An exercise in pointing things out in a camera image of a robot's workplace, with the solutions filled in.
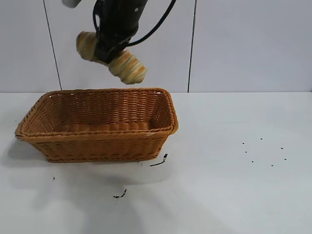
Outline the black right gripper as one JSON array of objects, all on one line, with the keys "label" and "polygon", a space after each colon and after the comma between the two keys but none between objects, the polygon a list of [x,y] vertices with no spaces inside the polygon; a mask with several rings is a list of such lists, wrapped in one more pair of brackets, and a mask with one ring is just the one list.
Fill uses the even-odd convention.
[{"label": "black right gripper", "polygon": [[94,56],[111,62],[137,33],[145,0],[97,0],[93,8],[93,23],[97,34]]}]

